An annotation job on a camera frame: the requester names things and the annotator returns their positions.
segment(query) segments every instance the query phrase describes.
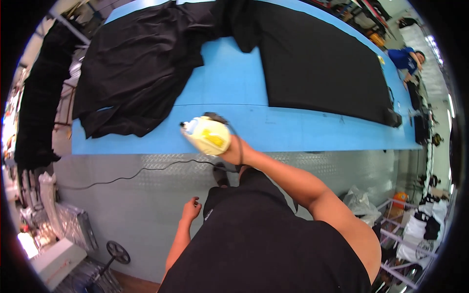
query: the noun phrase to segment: blue table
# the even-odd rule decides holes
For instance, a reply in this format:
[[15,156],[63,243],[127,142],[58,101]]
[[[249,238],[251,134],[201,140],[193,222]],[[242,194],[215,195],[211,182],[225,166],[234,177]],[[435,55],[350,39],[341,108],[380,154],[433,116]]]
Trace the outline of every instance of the blue table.
[[[152,132],[141,138],[135,135],[106,135],[98,139],[85,139],[80,121],[76,120],[72,126],[72,154],[196,153],[198,151],[182,137],[179,123],[206,111],[216,112],[228,119],[237,133],[260,151],[421,148],[415,143],[415,132],[408,120],[408,109],[412,108],[410,96],[386,54],[346,23],[311,5],[298,0],[263,1],[303,11],[330,23],[383,57],[383,73],[395,98],[394,110],[402,115],[402,126],[391,128],[332,113],[268,107],[259,49],[255,48],[248,54],[242,53],[234,39],[227,37],[203,45],[205,65],[194,69],[170,115]],[[116,8],[106,22],[164,2],[133,1]],[[314,88],[311,88],[311,95],[314,95]]]

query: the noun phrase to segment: wooden floor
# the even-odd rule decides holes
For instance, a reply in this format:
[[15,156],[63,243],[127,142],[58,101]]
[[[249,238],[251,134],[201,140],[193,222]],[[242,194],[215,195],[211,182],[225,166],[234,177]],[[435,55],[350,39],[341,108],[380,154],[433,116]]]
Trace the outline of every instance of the wooden floor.
[[122,293],[156,293],[159,288],[158,283],[132,277],[116,270],[113,270],[113,274],[124,289]]

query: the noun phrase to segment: blue shirt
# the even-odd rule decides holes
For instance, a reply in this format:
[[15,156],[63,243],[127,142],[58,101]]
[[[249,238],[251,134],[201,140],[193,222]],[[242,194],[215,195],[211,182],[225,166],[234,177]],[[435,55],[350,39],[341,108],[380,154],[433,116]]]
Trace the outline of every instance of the blue shirt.
[[387,54],[398,69],[408,69],[412,75],[417,70],[417,62],[410,56],[411,52],[414,52],[414,49],[404,47],[400,50],[389,49]]

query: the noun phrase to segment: black t-shirt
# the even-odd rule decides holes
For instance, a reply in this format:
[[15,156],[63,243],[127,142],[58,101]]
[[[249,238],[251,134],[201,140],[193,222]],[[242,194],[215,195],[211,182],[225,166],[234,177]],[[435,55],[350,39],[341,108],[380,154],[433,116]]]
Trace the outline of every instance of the black t-shirt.
[[261,192],[213,209],[172,268],[166,292],[369,292],[360,259],[337,230]]

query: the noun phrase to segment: plastic bag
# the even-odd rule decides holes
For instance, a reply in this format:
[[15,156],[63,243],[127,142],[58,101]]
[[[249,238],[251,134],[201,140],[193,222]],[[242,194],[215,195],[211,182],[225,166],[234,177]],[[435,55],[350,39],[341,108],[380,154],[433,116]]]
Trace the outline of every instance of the plastic bag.
[[367,193],[359,190],[355,185],[345,195],[344,204],[355,216],[362,216],[360,219],[370,227],[373,227],[375,221],[381,216],[378,209],[368,200]]

